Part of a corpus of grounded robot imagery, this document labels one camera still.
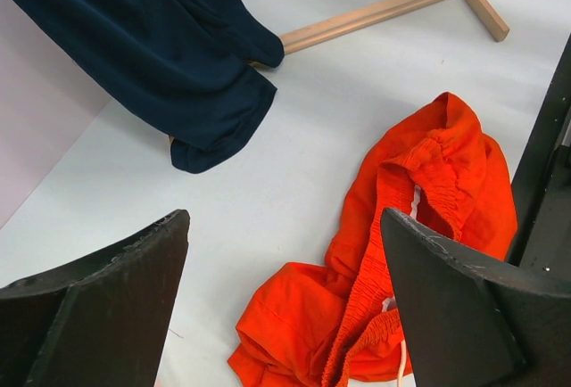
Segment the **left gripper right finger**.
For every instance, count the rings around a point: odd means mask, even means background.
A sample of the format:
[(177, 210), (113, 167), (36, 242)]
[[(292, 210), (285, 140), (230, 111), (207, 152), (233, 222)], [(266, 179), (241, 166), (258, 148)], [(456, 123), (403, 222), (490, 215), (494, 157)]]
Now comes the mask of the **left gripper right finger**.
[(401, 211), (381, 216), (418, 386), (568, 386), (570, 283), (517, 268)]

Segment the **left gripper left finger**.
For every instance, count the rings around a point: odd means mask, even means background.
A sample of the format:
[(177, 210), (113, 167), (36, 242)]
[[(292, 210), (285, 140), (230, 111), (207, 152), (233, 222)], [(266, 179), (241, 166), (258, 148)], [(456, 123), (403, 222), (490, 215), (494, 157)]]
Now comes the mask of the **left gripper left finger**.
[(188, 250), (175, 210), (1, 290), (3, 386), (153, 386)]

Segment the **orange shorts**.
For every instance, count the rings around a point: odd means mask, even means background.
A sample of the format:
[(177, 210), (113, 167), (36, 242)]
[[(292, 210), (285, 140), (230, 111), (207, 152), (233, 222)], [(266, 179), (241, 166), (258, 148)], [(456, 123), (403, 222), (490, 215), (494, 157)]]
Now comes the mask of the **orange shorts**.
[(381, 237), (386, 208), (496, 259), (517, 231), (501, 148), (465, 102), (439, 95), (368, 152), (324, 264), (289, 262), (252, 296), (228, 361), (242, 385), (345, 386), (411, 373)]

